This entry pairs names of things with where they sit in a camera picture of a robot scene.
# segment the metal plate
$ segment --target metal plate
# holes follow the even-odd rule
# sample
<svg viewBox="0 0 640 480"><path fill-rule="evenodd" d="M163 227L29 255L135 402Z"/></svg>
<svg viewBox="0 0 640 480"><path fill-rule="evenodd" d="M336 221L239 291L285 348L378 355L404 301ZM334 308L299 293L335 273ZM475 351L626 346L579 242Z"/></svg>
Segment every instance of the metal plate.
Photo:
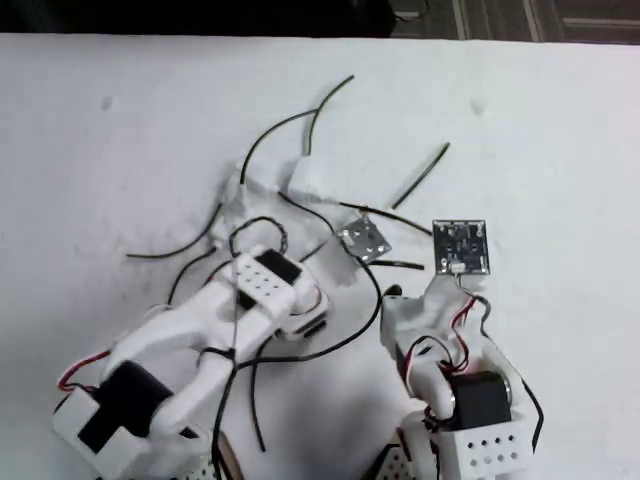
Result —
<svg viewBox="0 0 640 480"><path fill-rule="evenodd" d="M484 220L434 220L437 275L491 272Z"/></svg>
<svg viewBox="0 0 640 480"><path fill-rule="evenodd" d="M389 242L367 215L341 228L336 235L351 255L367 263L391 250Z"/></svg>

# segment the white surface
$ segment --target white surface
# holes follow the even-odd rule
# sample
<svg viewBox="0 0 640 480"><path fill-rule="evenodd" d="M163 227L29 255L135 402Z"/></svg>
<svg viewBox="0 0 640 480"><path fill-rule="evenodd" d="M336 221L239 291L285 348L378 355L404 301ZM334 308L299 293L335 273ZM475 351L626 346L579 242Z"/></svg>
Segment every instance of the white surface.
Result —
<svg viewBox="0 0 640 480"><path fill-rule="evenodd" d="M124 252L191 237L221 165L353 73L316 130L330 187L376 204L451 141L402 213L487 219L488 330L547 414L533 478L640 478L636 47L2 36L0 71L6 477L91 478L50 430L54 381L162 303L188 257ZM256 164L299 156L301 131L266 141ZM430 264L429 242L380 226L390 258ZM377 271L412 295L428 278ZM340 290L307 351L354 330L372 299L364 280ZM266 455L246 385L240 377L225 430L249 479L356 478L408 409L377 327L329 358L261 368Z"/></svg>

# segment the white plastic part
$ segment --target white plastic part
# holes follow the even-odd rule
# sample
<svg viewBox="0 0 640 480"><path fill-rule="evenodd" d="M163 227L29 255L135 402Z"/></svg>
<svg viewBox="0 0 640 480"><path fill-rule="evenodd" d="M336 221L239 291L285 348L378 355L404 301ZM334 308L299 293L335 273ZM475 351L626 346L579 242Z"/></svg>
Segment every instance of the white plastic part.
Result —
<svg viewBox="0 0 640 480"><path fill-rule="evenodd" d="M469 280L469 288L477 291L482 277ZM468 300L468 295L457 288L451 276L434 277L421 298L387 296L383 302L381 341L396 358L406 356L416 339L431 335L445 344L457 363L462 353L450 321ZM496 345L481 334L480 316L472 312L457 329L470 350L470 371L490 370L505 379L514 421L430 434L423 422L423 412L409 415L401 428L414 473L420 480L435 478L430 440L439 447L443 480L489 479L496 475L500 480L514 479L533 457L532 422L525 415L529 409L522 408L531 402L522 379ZM427 402L437 418L445 420L453 415L455 399L437 366L437 362L446 358L446 353L436 342L433 345L427 354L414 357L409 383L415 396Z"/></svg>
<svg viewBox="0 0 640 480"><path fill-rule="evenodd" d="M436 462L431 452L429 432L424 426L424 413L420 411L407 415L400 423L400 430L411 456L411 470L414 478L435 479Z"/></svg>
<svg viewBox="0 0 640 480"><path fill-rule="evenodd" d="M471 480L527 468L533 458L531 435L523 420L432 435L442 476Z"/></svg>
<svg viewBox="0 0 640 480"><path fill-rule="evenodd" d="M94 453L78 437L98 410L96 401L82 389L74 390L53 416L53 429L69 443L105 480L122 478L164 479L193 470L209 452L208 435L191 424L198 438L180 435L155 441L139 438L119 427Z"/></svg>
<svg viewBox="0 0 640 480"><path fill-rule="evenodd" d="M230 264L221 271L221 281L209 283L177 309L159 314L116 344L107 359L103 379L125 360L181 348L230 348L234 335L234 272L238 275L239 288L248 289L256 301L256 306L238 319L236 359L248 358L281 327L296 299L306 297L308 290L315 289L313 281L305 278L308 274L301 265L298 266L302 273L291 286L258 263L253 257L264 251L264 247L258 246L250 254L241 255L235 266ZM213 402L230 372L229 360L214 354L204 355L195 378L156 412L150 435L180 432L201 406Z"/></svg>
<svg viewBox="0 0 640 480"><path fill-rule="evenodd" d="M239 256L221 271L219 280L210 282L175 310L157 313L118 341L106 360L102 380L126 360L140 361L184 348L230 348L235 329L235 279L238 288L256 302L237 320L234 345L237 361L247 359L276 330L293 328L287 323L295 318L290 313L296 311L296 305L308 306L318 287L305 268L290 259L287 260L296 263L301 272L293 285L283 281L255 259L265 250L257 246L249 254ZM79 440L78 432L99 405L81 389L76 389L56 412L53 427L105 480L179 476L201 465L202 457L208 453L207 434L197 431L191 419L201 407L215 405L215 397L231 368L227 358L203 355L192 381L155 412L147 438L135 437L121 427L98 454L94 454ZM196 431L199 438L186 439L179 435L185 427Z"/></svg>

